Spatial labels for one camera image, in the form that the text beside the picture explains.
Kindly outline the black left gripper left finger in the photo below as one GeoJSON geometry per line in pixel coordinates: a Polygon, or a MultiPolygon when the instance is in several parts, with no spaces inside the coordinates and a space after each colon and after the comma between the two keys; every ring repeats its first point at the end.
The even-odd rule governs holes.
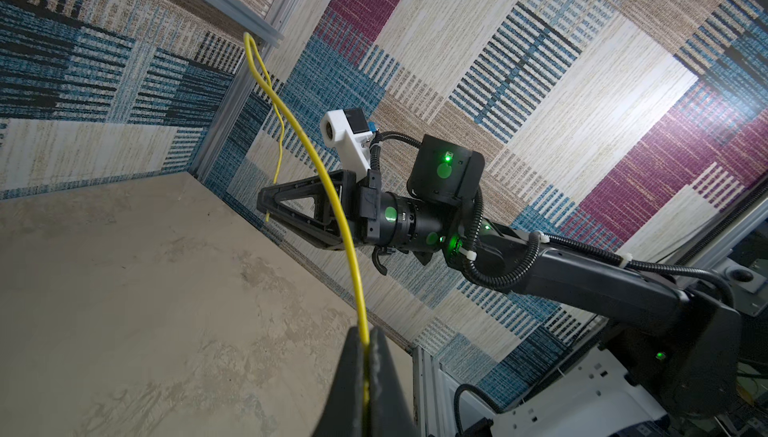
{"type": "Polygon", "coordinates": [[[314,437],[361,437],[365,433],[366,358],[357,327],[349,329],[314,437]]]}

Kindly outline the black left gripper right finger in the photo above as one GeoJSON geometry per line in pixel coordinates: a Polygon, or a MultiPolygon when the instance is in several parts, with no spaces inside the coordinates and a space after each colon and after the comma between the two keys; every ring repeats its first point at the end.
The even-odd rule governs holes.
{"type": "Polygon", "coordinates": [[[370,331],[368,352],[368,435],[377,437],[418,436],[412,413],[400,385],[385,334],[370,331]]]}

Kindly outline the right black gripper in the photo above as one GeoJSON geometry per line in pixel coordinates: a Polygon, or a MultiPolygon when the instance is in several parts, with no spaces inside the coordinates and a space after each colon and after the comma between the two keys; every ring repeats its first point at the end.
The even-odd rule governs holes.
{"type": "MultiPolygon", "coordinates": [[[[355,245],[384,246],[381,172],[368,170],[356,181],[350,170],[329,174],[355,245]]],[[[321,250],[342,250],[343,238],[320,176],[276,184],[261,189],[257,209],[307,243],[321,250]],[[312,215],[304,214],[283,201],[310,198],[312,215]]]]}

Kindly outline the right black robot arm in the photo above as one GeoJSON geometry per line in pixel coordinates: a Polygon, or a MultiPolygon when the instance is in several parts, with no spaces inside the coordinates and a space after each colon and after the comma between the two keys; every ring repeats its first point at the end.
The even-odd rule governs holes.
{"type": "Polygon", "coordinates": [[[258,209],[325,250],[346,241],[374,257],[393,251],[427,264],[441,254],[470,283],[566,304],[617,325],[608,348],[630,380],[669,412],[708,417],[736,395],[741,318],[726,279],[712,270],[655,264],[540,231],[488,220],[483,156],[425,136],[400,196],[382,188],[380,146],[361,174],[337,170],[262,189],[258,209]]]}

